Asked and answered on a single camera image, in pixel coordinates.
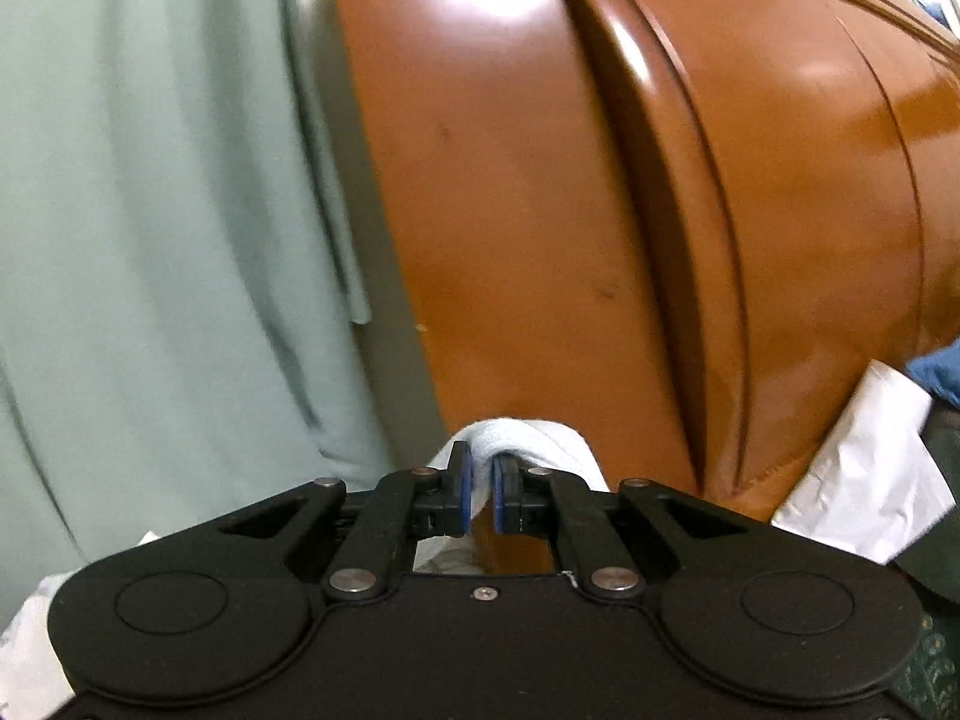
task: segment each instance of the silver screw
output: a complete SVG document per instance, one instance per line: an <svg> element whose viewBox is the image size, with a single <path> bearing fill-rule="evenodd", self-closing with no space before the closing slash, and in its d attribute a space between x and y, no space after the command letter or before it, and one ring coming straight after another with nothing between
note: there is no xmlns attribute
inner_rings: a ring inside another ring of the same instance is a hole
<svg viewBox="0 0 960 720"><path fill-rule="evenodd" d="M599 589L611 590L613 592L623 592L633 589L640 582L637 572L629 568L622 568L618 565L608 565L606 568L598 568L590 575L592 581Z"/></svg>
<svg viewBox="0 0 960 720"><path fill-rule="evenodd" d="M363 592L376 584L376 575L366 568L341 568L330 574L330 586L341 592Z"/></svg>
<svg viewBox="0 0 960 720"><path fill-rule="evenodd" d="M495 601L499 594L495 587L477 587L470 595L477 601Z"/></svg>

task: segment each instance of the white object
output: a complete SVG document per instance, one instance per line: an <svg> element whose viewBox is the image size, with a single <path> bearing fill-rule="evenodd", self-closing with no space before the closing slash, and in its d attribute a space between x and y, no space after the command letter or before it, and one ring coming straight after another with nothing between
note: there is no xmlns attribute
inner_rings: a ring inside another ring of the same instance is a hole
<svg viewBox="0 0 960 720"><path fill-rule="evenodd" d="M497 455L511 454L525 466L569 471L582 477L591 490L610 488L584 438L572 428L540 419L485 419L464 427L431 461L445 469L453 442L467 442L473 459L473 493L470 518L480 514L491 494L491 469ZM437 536L426 538L416 548L414 570L424 573L482 573L476 567L472 540Z"/></svg>
<svg viewBox="0 0 960 720"><path fill-rule="evenodd" d="M156 540L157 534L150 531L140 544ZM73 698L47 637L47 613L56 591L75 573L46 577L0 635L0 717L4 720L43 720Z"/></svg>
<svg viewBox="0 0 960 720"><path fill-rule="evenodd" d="M872 361L773 525L887 563L956 505L920 440L930 396Z"/></svg>

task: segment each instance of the brown wooden furniture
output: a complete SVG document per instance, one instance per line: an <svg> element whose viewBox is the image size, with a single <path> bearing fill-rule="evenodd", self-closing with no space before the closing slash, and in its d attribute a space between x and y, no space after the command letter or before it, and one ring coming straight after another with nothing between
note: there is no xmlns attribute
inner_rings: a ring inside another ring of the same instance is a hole
<svg viewBox="0 0 960 720"><path fill-rule="evenodd" d="M448 429L765 518L870 358L960 332L960 47L913 2L334 1Z"/></svg>

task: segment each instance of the metal pin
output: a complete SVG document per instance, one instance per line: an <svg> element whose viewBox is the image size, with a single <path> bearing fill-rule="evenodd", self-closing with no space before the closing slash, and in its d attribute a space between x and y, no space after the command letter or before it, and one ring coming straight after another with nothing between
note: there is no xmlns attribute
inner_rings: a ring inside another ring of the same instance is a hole
<svg viewBox="0 0 960 720"><path fill-rule="evenodd" d="M499 594L495 587L477 587L470 595L477 601L495 601Z"/></svg>
<svg viewBox="0 0 960 720"><path fill-rule="evenodd" d="M623 592L636 587L640 582L640 576L637 576L637 572L629 568L609 565L606 568L598 568L594 571L590 575L590 581L599 589L609 590L611 592Z"/></svg>
<svg viewBox="0 0 960 720"><path fill-rule="evenodd" d="M363 592L376 584L376 574L366 568L341 568L330 574L329 582L341 592Z"/></svg>

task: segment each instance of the light green fabric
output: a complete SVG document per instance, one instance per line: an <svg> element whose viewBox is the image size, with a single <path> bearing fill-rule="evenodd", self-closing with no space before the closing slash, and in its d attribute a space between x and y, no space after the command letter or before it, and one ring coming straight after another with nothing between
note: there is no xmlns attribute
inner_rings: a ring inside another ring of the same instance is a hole
<svg viewBox="0 0 960 720"><path fill-rule="evenodd" d="M147 530L389 470L286 7L0 0L0 628Z"/></svg>

